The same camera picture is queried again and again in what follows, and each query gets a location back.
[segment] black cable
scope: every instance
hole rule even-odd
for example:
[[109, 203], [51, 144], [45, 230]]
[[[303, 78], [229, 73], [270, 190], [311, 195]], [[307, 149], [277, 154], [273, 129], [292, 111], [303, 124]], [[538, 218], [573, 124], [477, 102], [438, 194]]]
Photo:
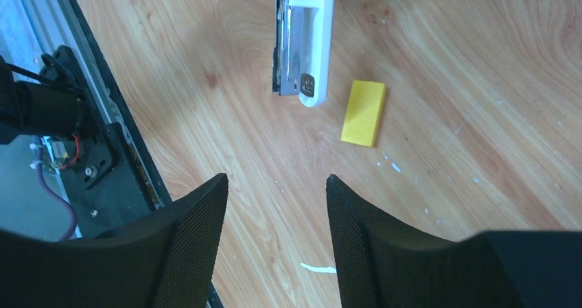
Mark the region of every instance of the black cable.
[[26, 76], [28, 78], [32, 78], [33, 80], [38, 80], [40, 83], [50, 85], [50, 86], [55, 86], [55, 87], [62, 86], [62, 84], [59, 82], [56, 82], [54, 80], [50, 80], [50, 79], [48, 79], [44, 76], [41, 76], [41, 75], [37, 75], [37, 74], [33, 73], [32, 71], [28, 71], [24, 68], [20, 68], [14, 64], [6, 63], [6, 65], [8, 66], [8, 68], [11, 71], [13, 71], [15, 73], [19, 73], [19, 74]]

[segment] black label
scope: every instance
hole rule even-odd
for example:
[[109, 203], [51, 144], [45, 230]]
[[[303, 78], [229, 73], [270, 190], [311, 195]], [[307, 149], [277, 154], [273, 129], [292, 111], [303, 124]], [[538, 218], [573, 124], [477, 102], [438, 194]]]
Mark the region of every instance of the black label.
[[315, 78], [308, 73], [301, 74], [301, 92], [308, 97], [315, 94]]

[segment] screw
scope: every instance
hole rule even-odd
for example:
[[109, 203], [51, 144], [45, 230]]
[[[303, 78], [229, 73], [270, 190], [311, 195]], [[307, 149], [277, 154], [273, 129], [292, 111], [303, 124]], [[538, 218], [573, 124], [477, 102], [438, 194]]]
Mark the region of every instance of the screw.
[[91, 178], [94, 178], [97, 176], [97, 168], [94, 166], [89, 166], [85, 169], [85, 175], [89, 176]]

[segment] black mesh pad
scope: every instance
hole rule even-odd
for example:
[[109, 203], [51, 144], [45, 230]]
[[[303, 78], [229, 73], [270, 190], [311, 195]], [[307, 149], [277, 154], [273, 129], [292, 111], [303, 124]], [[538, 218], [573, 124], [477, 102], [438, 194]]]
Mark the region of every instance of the black mesh pad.
[[491, 231], [460, 243], [413, 228], [337, 176], [327, 208], [342, 306], [582, 307], [582, 233]]
[[0, 231], [2, 307], [204, 307], [228, 196], [220, 174], [96, 239]]

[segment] black mounting plate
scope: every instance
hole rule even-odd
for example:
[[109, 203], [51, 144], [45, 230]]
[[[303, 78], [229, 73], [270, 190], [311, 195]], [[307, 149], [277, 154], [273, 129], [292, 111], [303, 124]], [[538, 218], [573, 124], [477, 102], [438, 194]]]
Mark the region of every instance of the black mounting plate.
[[[88, 85], [84, 76], [82, 76], [83, 72], [81, 71], [73, 51], [66, 46], [60, 46], [54, 52], [53, 58], [75, 76], [75, 86], [69, 89], [77, 91], [81, 99], [86, 100], [90, 109], [96, 111], [97, 107], [95, 106], [95, 102], [92, 99], [87, 99], [87, 92], [84, 92], [82, 89], [88, 87]], [[56, 67], [43, 67], [40, 70], [40, 74], [50, 80], [68, 80], [67, 78], [64, 78], [63, 74], [61, 74]], [[75, 174], [77, 181], [82, 184], [85, 189], [91, 188], [95, 183], [103, 178], [117, 162], [117, 157], [114, 155], [110, 143], [103, 135], [104, 129], [102, 124], [96, 121], [96, 119], [101, 119], [101, 117], [100, 115], [96, 116], [94, 115], [94, 112], [83, 116], [80, 128], [81, 155], [79, 161], [68, 167], [66, 170], [63, 170], [63, 172], [72, 171]], [[72, 145], [69, 151], [74, 154], [75, 145]], [[91, 176], [85, 174], [85, 169], [87, 168], [93, 170]]]
[[[60, 46], [53, 57], [75, 76], [78, 87], [73, 89], [78, 89], [80, 97], [89, 105], [89, 113], [82, 118], [80, 128], [80, 159], [62, 170], [60, 177], [77, 213], [83, 237], [93, 238], [150, 214], [155, 210], [157, 198], [148, 190], [147, 180], [126, 142], [121, 124], [104, 123], [73, 51]], [[50, 68], [41, 74], [62, 80], [62, 74]], [[74, 151], [71, 138], [58, 139], [66, 139], [68, 151]], [[85, 168], [91, 166], [97, 169], [94, 178], [85, 174]]]

